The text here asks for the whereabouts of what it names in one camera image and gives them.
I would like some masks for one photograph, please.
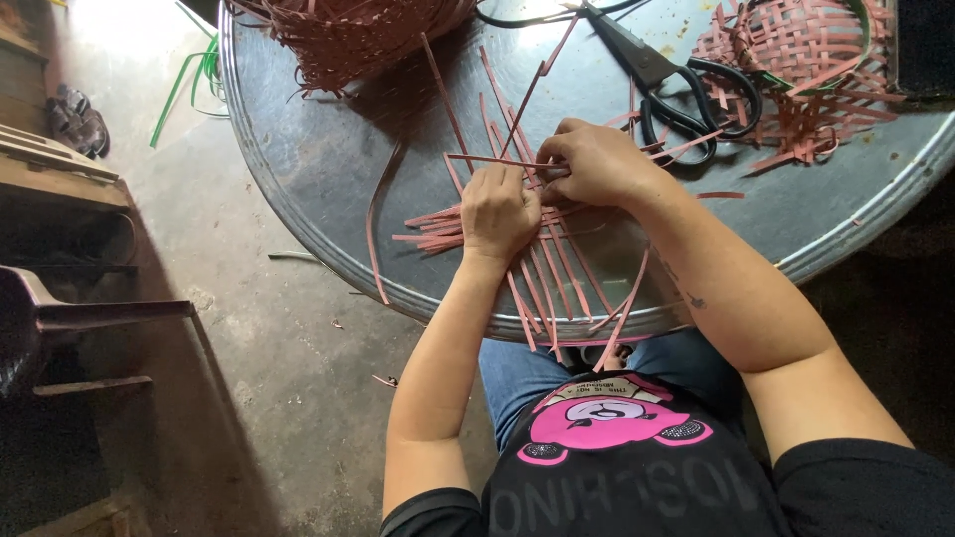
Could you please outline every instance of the hand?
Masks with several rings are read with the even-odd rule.
[[[464,254],[500,263],[511,259],[541,227],[541,199],[523,187],[523,168],[492,163],[475,172],[461,195]]]
[[[545,204],[568,198],[591,205],[623,205],[639,195],[641,186],[673,182],[626,133],[582,119],[565,118],[554,136],[544,141],[537,162],[551,159],[567,161],[570,175],[544,189]]]

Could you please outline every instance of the woman's left hand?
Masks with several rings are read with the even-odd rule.
[[[494,162],[475,172],[461,195],[465,256],[506,268],[541,228],[541,198],[524,189],[524,170]]]

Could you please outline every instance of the dark wooden chair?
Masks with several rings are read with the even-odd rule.
[[[152,382],[148,376],[132,376],[36,386],[46,368],[48,350],[71,334],[193,313],[195,309],[188,300],[67,304],[53,298],[29,270],[0,266],[0,398],[29,392],[51,396]]]

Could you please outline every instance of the tattoo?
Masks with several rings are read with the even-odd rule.
[[[663,262],[663,269],[669,274],[670,278],[673,278],[674,282],[679,282],[680,278],[676,275],[676,272],[673,271],[673,268],[670,267],[669,263],[666,261]]]
[[[707,301],[702,298],[696,298],[695,296],[687,293],[687,296],[690,298],[690,305],[698,310],[705,310],[707,308]]]

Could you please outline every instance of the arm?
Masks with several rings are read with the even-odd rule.
[[[394,394],[385,449],[382,515],[435,488],[470,488],[457,442],[478,349],[500,281],[541,224],[521,168],[491,164],[461,196],[464,257],[412,352]]]
[[[546,201],[618,204],[640,222],[700,331],[743,376],[774,462],[810,440],[912,445],[802,293],[626,134],[565,119],[538,154],[552,157],[572,175]]]

